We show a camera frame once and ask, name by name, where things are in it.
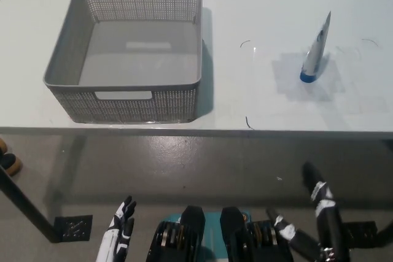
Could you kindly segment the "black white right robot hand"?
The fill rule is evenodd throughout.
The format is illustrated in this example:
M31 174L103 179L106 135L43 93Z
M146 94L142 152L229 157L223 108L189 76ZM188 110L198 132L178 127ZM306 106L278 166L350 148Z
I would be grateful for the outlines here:
M349 261L343 222L328 183L310 162L302 166L302 177L314 206L319 239L315 240L268 208L266 212L274 229L307 261Z

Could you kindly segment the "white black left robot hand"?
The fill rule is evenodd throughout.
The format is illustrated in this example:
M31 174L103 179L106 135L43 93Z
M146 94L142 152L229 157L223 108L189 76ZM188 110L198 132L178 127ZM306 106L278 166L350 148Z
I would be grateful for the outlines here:
M103 235L96 262L124 262L128 254L134 227L136 202L127 196L116 210L110 225Z

